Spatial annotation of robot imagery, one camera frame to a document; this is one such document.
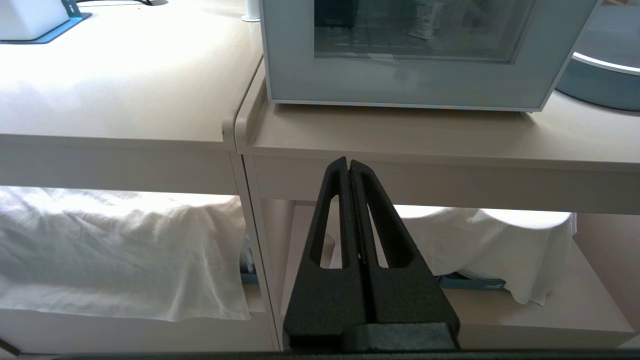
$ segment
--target white table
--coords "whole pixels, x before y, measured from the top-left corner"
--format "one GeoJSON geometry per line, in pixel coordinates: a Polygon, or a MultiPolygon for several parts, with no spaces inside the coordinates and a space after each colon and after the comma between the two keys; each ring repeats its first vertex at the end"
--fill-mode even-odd
{"type": "MultiPolygon", "coordinates": [[[[369,165],[395,204],[640,214],[638,134],[638,114],[557,92],[541,113],[274,105],[261,67],[236,142],[269,254],[271,302],[281,304],[274,314],[284,318],[310,206],[341,156],[369,165]]],[[[611,347],[633,336],[577,247],[569,267],[543,308],[447,291],[463,346],[611,347]]]]}
{"type": "MultiPolygon", "coordinates": [[[[0,184],[240,195],[259,252],[234,140],[262,59],[243,0],[81,8],[93,16],[50,44],[0,45],[0,184]]],[[[45,353],[273,350],[259,280],[247,322],[0,311],[0,338],[45,353]]]]}

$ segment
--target white box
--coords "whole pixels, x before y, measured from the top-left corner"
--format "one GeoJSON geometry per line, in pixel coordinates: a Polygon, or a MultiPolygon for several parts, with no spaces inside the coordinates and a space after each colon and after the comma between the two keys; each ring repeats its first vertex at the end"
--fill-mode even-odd
{"type": "Polygon", "coordinates": [[[67,20],[60,0],[0,0],[0,40],[34,40],[67,20]]]}

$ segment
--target fridge door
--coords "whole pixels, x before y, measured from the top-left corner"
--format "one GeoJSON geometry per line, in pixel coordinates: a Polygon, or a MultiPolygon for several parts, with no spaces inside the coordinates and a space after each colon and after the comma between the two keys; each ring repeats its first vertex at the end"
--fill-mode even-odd
{"type": "Polygon", "coordinates": [[[598,0],[263,0],[273,102],[538,111],[598,0]]]}

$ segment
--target black clamp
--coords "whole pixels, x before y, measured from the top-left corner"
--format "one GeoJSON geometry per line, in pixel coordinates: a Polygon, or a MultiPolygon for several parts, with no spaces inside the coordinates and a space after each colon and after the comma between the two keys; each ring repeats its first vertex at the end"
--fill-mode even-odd
{"type": "Polygon", "coordinates": [[[425,264],[376,174],[346,158],[326,169],[284,321],[289,350],[458,350],[460,321],[425,264]],[[342,268],[320,259],[338,195],[342,268]],[[389,268],[378,264],[369,212],[389,268]]]}

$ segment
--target white cloth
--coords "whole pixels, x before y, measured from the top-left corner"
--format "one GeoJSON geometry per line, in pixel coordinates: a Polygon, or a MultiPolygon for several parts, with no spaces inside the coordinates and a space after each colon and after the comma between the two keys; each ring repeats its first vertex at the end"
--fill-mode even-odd
{"type": "MultiPolygon", "coordinates": [[[[433,275],[470,270],[496,277],[521,304],[544,305],[564,273],[577,229],[572,213],[407,205],[396,205],[396,211],[433,275]]],[[[339,243],[337,204],[327,222],[327,235],[339,243]]],[[[376,232],[374,237],[380,248],[376,232]]],[[[332,268],[340,260],[336,246],[332,268]]]]}
{"type": "Polygon", "coordinates": [[[236,196],[0,187],[0,308],[250,318],[236,196]]]}

